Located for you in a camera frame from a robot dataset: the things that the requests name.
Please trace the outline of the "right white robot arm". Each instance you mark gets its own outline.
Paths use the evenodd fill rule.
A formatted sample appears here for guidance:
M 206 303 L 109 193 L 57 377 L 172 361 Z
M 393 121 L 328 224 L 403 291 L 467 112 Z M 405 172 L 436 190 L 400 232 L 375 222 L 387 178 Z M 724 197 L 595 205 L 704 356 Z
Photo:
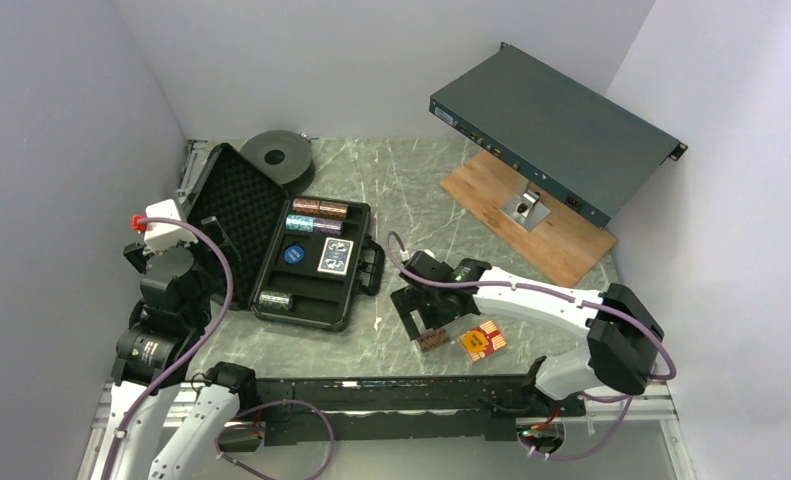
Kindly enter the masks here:
M 672 360 L 665 373 L 656 372 L 656 360 L 668 358 L 663 330 L 624 285 L 612 283 L 603 292 L 560 288 L 471 258 L 452 267 L 426 251 L 390 259 L 407 283 L 391 298 L 411 339 L 420 336 L 414 314 L 428 329 L 467 315 L 500 315 L 577 339 L 575 349 L 543 355 L 529 367 L 522 401 L 535 415 L 597 387 L 638 396 L 676 372 Z

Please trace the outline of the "red yellow card box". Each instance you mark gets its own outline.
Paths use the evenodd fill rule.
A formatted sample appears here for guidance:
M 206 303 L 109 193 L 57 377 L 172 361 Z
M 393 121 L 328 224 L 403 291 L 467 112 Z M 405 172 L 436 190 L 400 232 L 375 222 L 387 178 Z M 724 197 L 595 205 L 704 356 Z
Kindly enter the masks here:
M 458 337 L 459 344 L 472 363 L 476 363 L 487 356 L 507 346 L 507 340 L 493 320 L 471 328 Z

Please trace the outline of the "red-brown poker chip stack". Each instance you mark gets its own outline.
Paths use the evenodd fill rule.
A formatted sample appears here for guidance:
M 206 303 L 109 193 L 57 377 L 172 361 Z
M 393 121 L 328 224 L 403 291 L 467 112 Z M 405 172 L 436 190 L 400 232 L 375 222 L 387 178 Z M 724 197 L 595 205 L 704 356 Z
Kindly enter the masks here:
M 344 220 L 348 218 L 349 206 L 344 203 L 322 200 L 318 206 L 318 214 L 323 217 Z

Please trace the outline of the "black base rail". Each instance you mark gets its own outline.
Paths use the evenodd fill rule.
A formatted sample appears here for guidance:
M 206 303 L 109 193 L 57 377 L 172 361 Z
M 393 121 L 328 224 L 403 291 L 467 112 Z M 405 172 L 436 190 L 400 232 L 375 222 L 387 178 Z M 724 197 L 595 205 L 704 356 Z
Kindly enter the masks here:
M 239 393 L 241 422 L 267 446 L 302 442 L 480 437 L 512 441 L 527 419 L 581 417 L 577 395 L 541 398 L 525 375 L 251 378 L 210 370 L 195 384 Z

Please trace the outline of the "blue playing card deck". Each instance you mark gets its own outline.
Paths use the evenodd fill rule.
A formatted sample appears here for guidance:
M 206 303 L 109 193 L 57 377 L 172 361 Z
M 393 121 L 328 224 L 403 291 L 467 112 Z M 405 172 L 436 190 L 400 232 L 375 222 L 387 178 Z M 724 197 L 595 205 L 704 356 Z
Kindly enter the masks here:
M 327 237 L 318 262 L 319 273 L 345 276 L 348 272 L 354 242 L 351 240 Z

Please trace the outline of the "black poker set case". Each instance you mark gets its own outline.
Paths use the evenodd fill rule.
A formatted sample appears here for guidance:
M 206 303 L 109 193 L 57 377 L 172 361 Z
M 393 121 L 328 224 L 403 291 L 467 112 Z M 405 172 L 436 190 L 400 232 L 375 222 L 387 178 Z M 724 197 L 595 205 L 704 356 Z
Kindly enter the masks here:
M 193 225 L 215 219 L 224 229 L 236 254 L 231 260 L 234 309 L 249 309 L 265 321 L 342 331 L 354 297 L 374 297 L 381 289 L 384 254 L 370 232 L 371 207 L 343 202 L 349 206 L 348 218 L 342 220 L 343 233 L 330 236 L 285 228 L 286 216 L 294 214 L 295 198 L 234 147 L 220 143 L 208 153 L 185 216 Z M 327 237 L 354 242 L 345 276 L 317 271 Z M 287 265 L 283 259 L 284 249 L 291 244 L 306 249 L 300 264 Z M 291 294 L 292 310 L 260 307 L 257 300 L 264 290 Z

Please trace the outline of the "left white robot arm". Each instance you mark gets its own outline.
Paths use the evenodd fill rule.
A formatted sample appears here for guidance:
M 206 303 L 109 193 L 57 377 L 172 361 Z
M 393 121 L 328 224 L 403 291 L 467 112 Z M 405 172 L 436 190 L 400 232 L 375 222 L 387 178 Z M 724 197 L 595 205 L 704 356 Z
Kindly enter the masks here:
M 254 370 L 219 362 L 205 375 L 192 410 L 167 441 L 163 426 L 186 379 L 189 350 L 204 337 L 217 290 L 218 264 L 200 243 L 126 257 L 143 273 L 141 299 L 116 344 L 110 413 L 94 479 L 189 479 L 231 419 L 250 417 L 260 403 Z

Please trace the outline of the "purple poker chip stack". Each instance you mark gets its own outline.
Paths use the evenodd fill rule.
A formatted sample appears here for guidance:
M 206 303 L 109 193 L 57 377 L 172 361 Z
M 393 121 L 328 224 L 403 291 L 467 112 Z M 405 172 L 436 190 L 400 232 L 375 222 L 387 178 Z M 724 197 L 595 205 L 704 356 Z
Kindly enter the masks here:
M 313 231 L 330 236 L 341 236 L 343 233 L 343 222 L 327 218 L 315 218 L 313 220 Z

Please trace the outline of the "dark brown poker chip stack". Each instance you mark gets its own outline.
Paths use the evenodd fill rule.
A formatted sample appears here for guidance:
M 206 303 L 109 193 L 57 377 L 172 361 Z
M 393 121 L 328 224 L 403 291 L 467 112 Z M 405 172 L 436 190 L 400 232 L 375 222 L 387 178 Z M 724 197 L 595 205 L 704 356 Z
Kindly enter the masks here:
M 420 353 L 430 352 L 450 341 L 450 335 L 444 328 L 428 330 L 415 340 Z

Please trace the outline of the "copper poker chip stack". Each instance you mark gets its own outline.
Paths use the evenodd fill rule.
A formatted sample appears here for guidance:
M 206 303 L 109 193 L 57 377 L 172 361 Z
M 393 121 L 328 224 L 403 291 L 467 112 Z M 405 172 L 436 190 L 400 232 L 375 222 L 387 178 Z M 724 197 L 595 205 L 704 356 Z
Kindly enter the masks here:
M 316 216 L 320 214 L 321 201 L 311 198 L 295 198 L 292 201 L 292 210 L 295 213 Z

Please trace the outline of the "blue white poker chip stack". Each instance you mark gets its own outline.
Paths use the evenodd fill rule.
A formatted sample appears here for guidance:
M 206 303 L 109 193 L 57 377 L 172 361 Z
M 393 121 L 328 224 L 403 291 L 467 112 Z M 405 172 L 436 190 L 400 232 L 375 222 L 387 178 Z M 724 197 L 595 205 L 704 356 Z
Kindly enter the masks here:
M 290 214 L 286 216 L 285 228 L 291 231 L 313 232 L 315 218 L 305 215 Z

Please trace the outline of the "blue dealer button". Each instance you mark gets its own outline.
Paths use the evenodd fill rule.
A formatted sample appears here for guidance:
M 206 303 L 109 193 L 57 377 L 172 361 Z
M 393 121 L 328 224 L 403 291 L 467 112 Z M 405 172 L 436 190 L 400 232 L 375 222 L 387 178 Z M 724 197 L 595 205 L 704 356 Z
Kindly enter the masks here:
M 300 264 L 306 256 L 306 249 L 300 244 L 291 244 L 283 251 L 283 259 L 287 265 Z

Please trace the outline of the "wooden board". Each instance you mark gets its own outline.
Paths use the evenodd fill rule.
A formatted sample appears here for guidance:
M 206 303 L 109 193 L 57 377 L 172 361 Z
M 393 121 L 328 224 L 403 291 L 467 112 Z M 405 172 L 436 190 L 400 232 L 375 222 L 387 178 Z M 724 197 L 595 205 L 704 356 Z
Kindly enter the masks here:
M 528 263 L 562 287 L 575 286 L 617 243 L 612 233 L 594 226 L 486 152 L 456 168 L 439 185 Z M 501 211 L 525 188 L 539 192 L 541 201 L 551 210 L 530 232 Z

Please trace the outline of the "metal bracket stand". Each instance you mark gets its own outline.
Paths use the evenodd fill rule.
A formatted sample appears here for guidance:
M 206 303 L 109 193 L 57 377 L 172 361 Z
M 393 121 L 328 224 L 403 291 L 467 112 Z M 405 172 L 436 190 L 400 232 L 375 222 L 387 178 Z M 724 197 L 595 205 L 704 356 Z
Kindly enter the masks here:
M 527 232 L 533 231 L 551 213 L 541 201 L 541 194 L 530 188 L 514 195 L 501 211 Z

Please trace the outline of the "grey-green poker chip stack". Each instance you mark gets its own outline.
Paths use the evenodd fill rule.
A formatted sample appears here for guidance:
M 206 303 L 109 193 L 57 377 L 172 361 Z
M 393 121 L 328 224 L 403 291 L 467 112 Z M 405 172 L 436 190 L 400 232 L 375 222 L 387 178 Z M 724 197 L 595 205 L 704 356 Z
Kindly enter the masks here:
M 257 304 L 262 308 L 291 311 L 293 296 L 286 292 L 264 290 L 258 296 Z

